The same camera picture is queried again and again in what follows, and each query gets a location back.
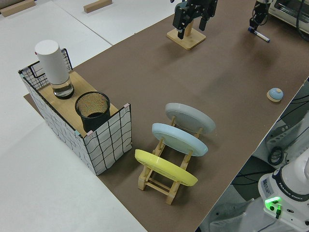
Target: marker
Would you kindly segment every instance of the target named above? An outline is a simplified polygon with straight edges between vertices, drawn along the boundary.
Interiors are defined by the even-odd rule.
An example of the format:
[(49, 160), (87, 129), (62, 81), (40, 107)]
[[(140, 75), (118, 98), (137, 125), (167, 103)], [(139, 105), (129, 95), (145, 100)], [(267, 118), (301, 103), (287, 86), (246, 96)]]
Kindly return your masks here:
[(253, 28), (248, 28), (248, 31), (250, 31), (251, 33), (257, 35), (258, 37), (260, 37), (261, 39), (263, 39), (267, 43), (270, 42), (269, 38), (267, 38), (265, 35), (262, 35), (261, 33), (257, 32), (257, 31), (255, 31)]

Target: brown table surface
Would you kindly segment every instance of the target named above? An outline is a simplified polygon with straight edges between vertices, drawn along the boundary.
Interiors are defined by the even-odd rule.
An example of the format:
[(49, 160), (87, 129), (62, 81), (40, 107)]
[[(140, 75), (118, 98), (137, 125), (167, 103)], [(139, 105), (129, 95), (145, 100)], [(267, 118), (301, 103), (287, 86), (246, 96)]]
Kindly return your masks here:
[[(206, 40), (193, 50), (166, 37), (171, 16), (74, 68), (116, 107), (131, 103), (133, 148), (99, 178), (150, 232), (193, 232), (309, 74), (309, 44), (295, 28), (270, 16), (258, 28), (270, 43), (247, 31), (254, 3), (219, 0)], [(273, 87), (284, 92), (280, 103), (266, 97)], [(152, 124), (169, 123), (169, 102), (190, 105), (217, 126), (200, 137), (209, 152), (188, 165), (197, 184), (180, 186), (172, 205), (158, 191), (138, 189), (142, 165), (134, 159), (136, 148), (155, 148)], [(162, 157), (176, 164), (183, 158), (168, 147)]]

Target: mesh cup rim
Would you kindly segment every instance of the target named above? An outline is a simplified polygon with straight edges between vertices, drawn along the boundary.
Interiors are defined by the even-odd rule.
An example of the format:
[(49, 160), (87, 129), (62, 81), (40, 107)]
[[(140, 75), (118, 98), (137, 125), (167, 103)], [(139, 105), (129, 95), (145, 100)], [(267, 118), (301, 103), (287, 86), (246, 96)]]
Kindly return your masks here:
[(77, 98), (77, 100), (76, 100), (76, 102), (75, 102), (75, 111), (76, 111), (76, 113), (77, 113), (80, 117), (86, 118), (86, 119), (95, 119), (95, 118), (99, 118), (99, 117), (102, 116), (102, 115), (99, 115), (99, 116), (96, 116), (96, 117), (86, 117), (86, 116), (82, 115), (81, 112), (80, 112), (80, 110), (77, 108), (77, 103), (78, 103), (78, 101), (79, 101), (83, 96), (85, 96), (85, 95), (87, 95), (87, 94), (90, 94), (90, 93), (98, 93), (98, 94), (100, 94), (100, 95), (103, 95), (103, 96), (107, 99), (107, 110), (106, 110), (103, 114), (105, 114), (106, 112), (109, 112), (110, 106), (111, 106), (111, 102), (110, 102), (110, 99), (106, 96), (106, 94), (104, 94), (104, 93), (102, 93), (102, 92), (99, 92), (99, 91), (90, 91), (90, 92), (83, 93), (81, 96), (79, 96), (79, 97)]

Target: green light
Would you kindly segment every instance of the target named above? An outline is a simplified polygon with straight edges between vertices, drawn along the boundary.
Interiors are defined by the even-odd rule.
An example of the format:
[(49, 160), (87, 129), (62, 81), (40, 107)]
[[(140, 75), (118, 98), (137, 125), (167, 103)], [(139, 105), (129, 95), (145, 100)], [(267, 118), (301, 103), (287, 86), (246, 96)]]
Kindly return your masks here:
[(269, 209), (271, 207), (272, 203), (278, 203), (280, 201), (281, 201), (281, 197), (272, 197), (272, 198), (265, 200), (265, 206), (266, 206), (267, 209)]

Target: light blue plate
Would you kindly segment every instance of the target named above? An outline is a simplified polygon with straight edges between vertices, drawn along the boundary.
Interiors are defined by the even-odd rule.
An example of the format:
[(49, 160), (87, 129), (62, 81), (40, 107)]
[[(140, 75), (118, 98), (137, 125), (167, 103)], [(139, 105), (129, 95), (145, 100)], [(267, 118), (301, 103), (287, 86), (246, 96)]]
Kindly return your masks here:
[(176, 117), (177, 126), (194, 133), (197, 133), (200, 128), (203, 128), (202, 133), (212, 132), (216, 128), (216, 124), (210, 117), (188, 105), (168, 103), (165, 106), (165, 112), (169, 119)]
[(208, 152), (207, 146), (193, 135), (170, 125), (162, 123), (153, 124), (153, 134), (158, 139), (163, 138), (163, 143), (179, 152), (192, 156), (203, 156)]

